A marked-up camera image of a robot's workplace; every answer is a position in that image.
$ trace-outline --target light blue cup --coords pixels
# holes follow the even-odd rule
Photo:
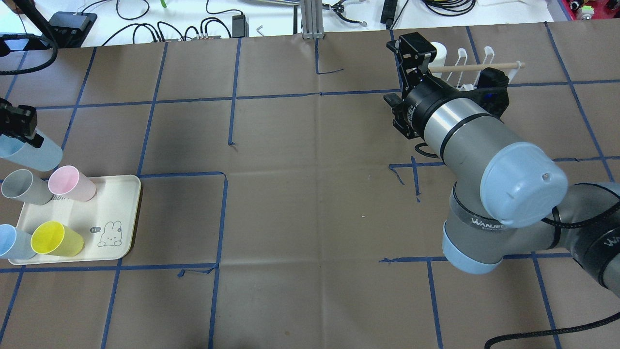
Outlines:
[[[0,136],[0,158],[39,171],[50,171],[63,159],[63,150],[43,132],[37,133],[44,138],[40,148],[23,143],[16,138]]]
[[[0,258],[29,260],[37,253],[30,247],[32,236],[10,224],[0,225]]]

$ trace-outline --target yellow cup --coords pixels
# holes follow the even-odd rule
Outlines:
[[[51,220],[35,230],[32,249],[42,255],[73,257],[84,248],[84,238],[60,222]]]

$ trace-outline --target pink cup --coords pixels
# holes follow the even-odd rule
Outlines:
[[[47,183],[52,194],[86,202],[95,196],[97,187],[73,166],[63,166],[51,174]]]

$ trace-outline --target bunny drawing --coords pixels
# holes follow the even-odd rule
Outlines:
[[[122,237],[123,230],[120,221],[107,222],[104,227],[104,233],[101,235],[101,241],[97,246],[120,246]]]

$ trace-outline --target tray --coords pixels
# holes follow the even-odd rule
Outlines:
[[[56,196],[45,205],[24,204],[17,228],[33,233],[42,223],[57,220],[84,238],[84,249],[73,257],[35,255],[9,260],[13,265],[69,261],[117,260],[131,247],[138,213],[140,179],[136,176],[93,177],[97,194],[87,202]]]

